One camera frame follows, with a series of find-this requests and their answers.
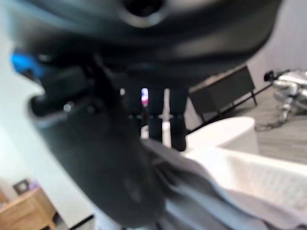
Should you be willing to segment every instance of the wooden furniture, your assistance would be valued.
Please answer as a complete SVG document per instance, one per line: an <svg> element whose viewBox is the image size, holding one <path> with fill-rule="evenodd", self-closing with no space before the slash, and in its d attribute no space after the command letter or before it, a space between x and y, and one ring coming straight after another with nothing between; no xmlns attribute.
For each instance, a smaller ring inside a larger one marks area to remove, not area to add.
<svg viewBox="0 0 307 230"><path fill-rule="evenodd" d="M29 191L0 209L0 230L56 230L53 205L41 188Z"/></svg>
<svg viewBox="0 0 307 230"><path fill-rule="evenodd" d="M6 199L4 193L0 190L0 204L7 203L8 200Z"/></svg>

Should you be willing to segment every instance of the black robotic arm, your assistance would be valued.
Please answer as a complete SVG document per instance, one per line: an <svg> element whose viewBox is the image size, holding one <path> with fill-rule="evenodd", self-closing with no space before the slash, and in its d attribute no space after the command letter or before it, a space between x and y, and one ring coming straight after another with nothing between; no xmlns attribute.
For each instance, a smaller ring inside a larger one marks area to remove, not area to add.
<svg viewBox="0 0 307 230"><path fill-rule="evenodd" d="M141 107L140 89L152 92L156 139L162 134L157 115L163 89L180 96L172 111L173 134L184 149L188 87L259 50L281 0L2 3L5 28L17 46L13 64L46 91L29 102L35 127L95 205L122 226L136 228L164 210L150 153L132 122ZM126 109L120 88L127 91Z"/></svg>

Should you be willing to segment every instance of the gray fabric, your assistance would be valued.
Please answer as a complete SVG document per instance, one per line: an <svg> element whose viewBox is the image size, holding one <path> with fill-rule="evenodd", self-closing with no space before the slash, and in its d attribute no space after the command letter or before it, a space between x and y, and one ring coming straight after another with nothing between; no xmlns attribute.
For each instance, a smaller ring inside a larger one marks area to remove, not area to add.
<svg viewBox="0 0 307 230"><path fill-rule="evenodd" d="M137 230L303 230L307 216L254 197L222 189L197 162L162 144L144 141L164 186L165 214ZM98 208L97 230L121 230Z"/></svg>

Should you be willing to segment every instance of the white basket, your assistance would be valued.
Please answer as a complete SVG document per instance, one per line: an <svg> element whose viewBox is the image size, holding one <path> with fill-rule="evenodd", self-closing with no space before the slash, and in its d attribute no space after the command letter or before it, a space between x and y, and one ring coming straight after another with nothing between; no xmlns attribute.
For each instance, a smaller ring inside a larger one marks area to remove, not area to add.
<svg viewBox="0 0 307 230"><path fill-rule="evenodd" d="M227 149L190 152L224 188L307 213L307 166Z"/></svg>
<svg viewBox="0 0 307 230"><path fill-rule="evenodd" d="M259 154L255 119L237 116L213 122L187 135L187 145L192 150L219 147Z"/></svg>

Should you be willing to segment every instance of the white surface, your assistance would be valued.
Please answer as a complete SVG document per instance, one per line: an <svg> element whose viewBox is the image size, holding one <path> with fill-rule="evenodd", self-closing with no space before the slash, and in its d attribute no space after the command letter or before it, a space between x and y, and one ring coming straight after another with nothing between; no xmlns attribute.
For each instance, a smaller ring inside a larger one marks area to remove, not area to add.
<svg viewBox="0 0 307 230"><path fill-rule="evenodd" d="M306 69L306 0L283 1L274 32L267 44L248 61L256 90L266 86L265 72L271 69Z"/></svg>
<svg viewBox="0 0 307 230"><path fill-rule="evenodd" d="M211 146L259 154L254 127L251 117L220 120L187 135L187 146L193 150Z"/></svg>
<svg viewBox="0 0 307 230"><path fill-rule="evenodd" d="M17 197L12 185L33 176L33 172L0 125L0 189L9 200L12 200Z"/></svg>
<svg viewBox="0 0 307 230"><path fill-rule="evenodd" d="M224 188L307 213L307 166L219 148L186 155Z"/></svg>
<svg viewBox="0 0 307 230"><path fill-rule="evenodd" d="M42 89L13 72L9 63L12 44L3 31L0 32L0 125L29 169L35 173L35 178L58 213L71 228L91 215L92 209L85 195L51 156L43 140L27 119L26 103L30 96L41 93ZM4 155L3 160L10 161L12 157ZM12 171L13 175L14 170L14 168L7 168L6 172Z"/></svg>

